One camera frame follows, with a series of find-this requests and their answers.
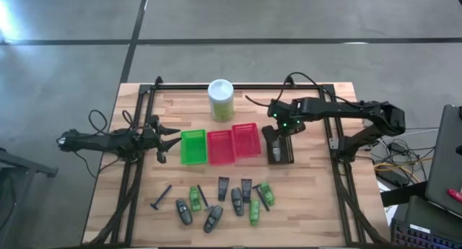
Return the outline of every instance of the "wooden table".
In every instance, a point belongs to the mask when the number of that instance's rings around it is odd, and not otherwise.
[[[334,83],[337,95],[355,101],[352,83]],[[124,128],[121,112],[134,114],[139,84],[122,84],[115,104],[111,128]],[[206,90],[156,91],[154,114],[164,126],[182,131],[203,129],[216,131],[231,129],[237,123],[256,122],[258,127],[275,120],[266,116],[266,108],[248,102],[244,95],[268,103],[279,94],[278,90],[236,90],[235,115],[229,123],[216,123],[211,119]],[[315,90],[286,90],[281,100],[289,102],[296,97],[318,97]],[[346,135],[362,129],[358,119],[342,119]],[[292,137],[295,163],[293,165],[268,166],[266,145],[260,134],[262,155],[238,160],[231,166],[212,167],[207,164],[185,166],[180,163],[180,145],[175,145],[167,156],[167,163],[157,162],[155,150],[147,152],[141,179],[138,208],[134,224],[132,246],[319,246],[344,245],[339,207],[332,176],[330,157],[323,121],[306,123],[306,131]],[[171,139],[179,136],[166,136]],[[113,155],[105,155],[101,167],[112,162]],[[382,201],[369,160],[357,158],[352,163],[359,206],[370,223],[385,238],[389,238]],[[97,179],[84,242],[94,238],[115,210],[123,163],[105,169]],[[230,178],[226,201],[217,200],[218,176]],[[245,216],[237,217],[232,209],[230,189],[240,187],[241,178],[253,179],[253,184],[269,181],[276,198],[275,206],[267,212],[261,207],[260,222],[250,226],[248,205]],[[150,203],[172,184],[173,188],[155,211]],[[210,234],[203,229],[207,213],[193,213],[193,224],[181,223],[175,210],[175,200],[188,201],[189,187],[200,184],[209,204],[219,204],[225,211],[217,228]],[[255,191],[252,198],[258,199]],[[125,233],[125,219],[121,234]],[[356,237],[354,221],[349,212],[353,238]]]

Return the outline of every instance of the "green plastic toy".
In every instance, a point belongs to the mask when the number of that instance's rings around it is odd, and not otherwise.
[[[260,189],[268,206],[274,206],[274,195],[268,183],[260,184]]]
[[[189,201],[192,211],[201,210],[201,197],[199,196],[199,191],[196,186],[191,186],[189,190]]]
[[[250,201],[250,225],[256,226],[260,219],[260,201],[252,199]]]

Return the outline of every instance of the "metal bracket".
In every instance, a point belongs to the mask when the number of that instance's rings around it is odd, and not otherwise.
[[[329,146],[331,149],[339,149],[339,140],[337,138],[329,138]]]
[[[331,149],[339,149],[339,140],[337,138],[329,138],[329,146]],[[362,151],[370,151],[374,146],[371,144],[363,145],[359,149]]]

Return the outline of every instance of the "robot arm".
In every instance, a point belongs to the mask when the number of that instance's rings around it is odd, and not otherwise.
[[[353,136],[339,139],[337,147],[339,159],[351,162],[354,161],[354,156],[361,146],[370,144],[384,135],[397,136],[406,130],[404,111],[388,102],[326,102],[319,98],[304,97],[294,99],[287,104],[272,100],[267,116],[276,119],[277,123],[277,129],[273,129],[272,126],[262,128],[269,148],[270,163],[293,162],[290,135],[304,131],[306,129],[304,122],[330,117],[370,120],[373,123],[371,126]]]
[[[151,123],[143,127],[141,133],[138,133],[136,128],[122,128],[103,135],[81,134],[71,129],[64,132],[57,142],[59,149],[63,152],[77,152],[81,149],[111,152],[128,162],[138,159],[140,152],[157,148],[157,160],[166,163],[164,153],[168,152],[181,138],[163,141],[160,137],[179,131],[163,127],[159,124],[159,117],[153,115]]]

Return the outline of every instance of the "concrete floor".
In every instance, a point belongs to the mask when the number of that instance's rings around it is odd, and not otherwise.
[[[0,0],[0,39],[129,40],[140,1]],[[462,37],[461,17],[458,0],[149,0],[139,38]],[[93,108],[110,117],[127,50],[0,45],[0,147],[59,167],[56,178],[35,180],[21,216],[21,248],[80,242],[95,182],[54,140],[69,128],[92,132]],[[128,82],[280,82],[303,71],[319,82],[354,82],[359,99],[392,102],[406,111],[409,128],[433,127],[444,104],[460,105],[461,57],[462,44],[442,43],[139,45]],[[436,135],[403,139],[428,147]],[[82,155],[96,172],[101,154]]]

